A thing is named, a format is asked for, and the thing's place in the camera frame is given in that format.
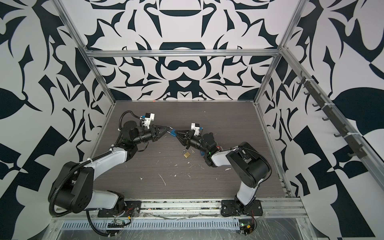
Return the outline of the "blue padlock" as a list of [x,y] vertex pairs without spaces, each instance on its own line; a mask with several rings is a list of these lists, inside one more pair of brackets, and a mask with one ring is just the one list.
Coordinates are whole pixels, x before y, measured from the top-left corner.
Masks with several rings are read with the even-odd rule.
[[173,136],[173,137],[176,137],[176,136],[177,136],[177,133],[176,133],[176,131],[175,131],[174,129],[168,131],[168,133],[169,133],[171,136]]

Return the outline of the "brass padlock with key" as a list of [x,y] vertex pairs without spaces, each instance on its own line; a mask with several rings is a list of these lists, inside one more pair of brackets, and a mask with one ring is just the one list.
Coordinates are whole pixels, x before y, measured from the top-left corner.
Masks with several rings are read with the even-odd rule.
[[191,155],[191,154],[190,154],[188,151],[183,150],[183,156],[184,156],[184,158],[187,159],[190,155]]

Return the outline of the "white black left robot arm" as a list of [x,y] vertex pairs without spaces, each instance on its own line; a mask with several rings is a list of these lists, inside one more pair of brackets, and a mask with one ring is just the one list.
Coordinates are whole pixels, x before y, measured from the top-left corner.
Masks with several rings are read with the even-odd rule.
[[139,144],[156,142],[172,128],[150,125],[143,129],[135,121],[128,121],[119,124],[119,131],[117,141],[107,152],[81,163],[68,162],[62,167],[48,196],[51,216],[62,217],[89,209],[113,209],[120,196],[112,191],[96,191],[94,181],[132,159]]

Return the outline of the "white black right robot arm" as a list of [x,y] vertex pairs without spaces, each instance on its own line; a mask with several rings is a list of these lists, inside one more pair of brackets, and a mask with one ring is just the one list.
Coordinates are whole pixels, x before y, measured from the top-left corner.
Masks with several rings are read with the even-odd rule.
[[171,135],[176,137],[187,149],[192,147],[203,153],[208,166],[232,167],[241,180],[240,188],[235,196],[235,201],[240,207],[248,207],[253,203],[259,185],[272,174],[272,167],[267,159],[247,142],[223,150],[216,142],[213,133],[198,136],[194,130],[172,130]]

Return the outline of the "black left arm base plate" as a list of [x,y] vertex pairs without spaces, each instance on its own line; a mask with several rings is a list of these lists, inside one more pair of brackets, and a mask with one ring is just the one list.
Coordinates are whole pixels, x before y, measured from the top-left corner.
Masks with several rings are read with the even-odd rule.
[[141,201],[118,202],[112,209],[101,209],[98,218],[136,217],[141,211]]

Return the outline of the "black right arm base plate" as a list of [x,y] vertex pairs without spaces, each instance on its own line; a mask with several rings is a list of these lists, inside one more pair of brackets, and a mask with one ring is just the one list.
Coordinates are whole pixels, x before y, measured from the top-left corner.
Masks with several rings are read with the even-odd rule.
[[223,217],[240,215],[260,217],[263,213],[264,211],[259,200],[253,200],[248,205],[243,205],[237,200],[221,201],[221,215]]

